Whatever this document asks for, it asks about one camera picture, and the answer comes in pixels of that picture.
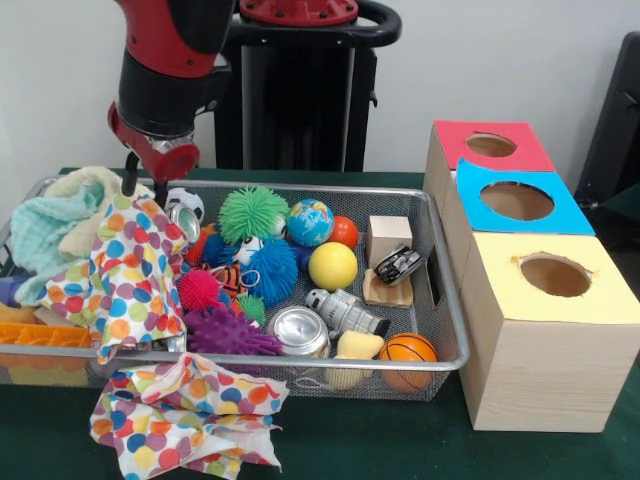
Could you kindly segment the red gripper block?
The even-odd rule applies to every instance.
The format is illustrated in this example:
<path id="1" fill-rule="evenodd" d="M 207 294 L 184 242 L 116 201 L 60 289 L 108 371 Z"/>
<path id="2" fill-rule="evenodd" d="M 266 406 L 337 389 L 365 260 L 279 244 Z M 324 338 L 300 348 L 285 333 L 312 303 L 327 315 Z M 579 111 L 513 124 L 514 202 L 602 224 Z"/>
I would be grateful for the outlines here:
<path id="1" fill-rule="evenodd" d="M 132 197 L 138 184 L 139 161 L 154 180 L 154 201 L 164 209 L 168 195 L 168 182 L 185 177 L 195 168 L 200 150 L 193 142 L 193 134 L 173 139 L 156 139 L 128 125 L 119 115 L 116 102 L 107 114 L 107 122 L 116 138 L 130 152 L 122 177 L 122 194 Z"/>

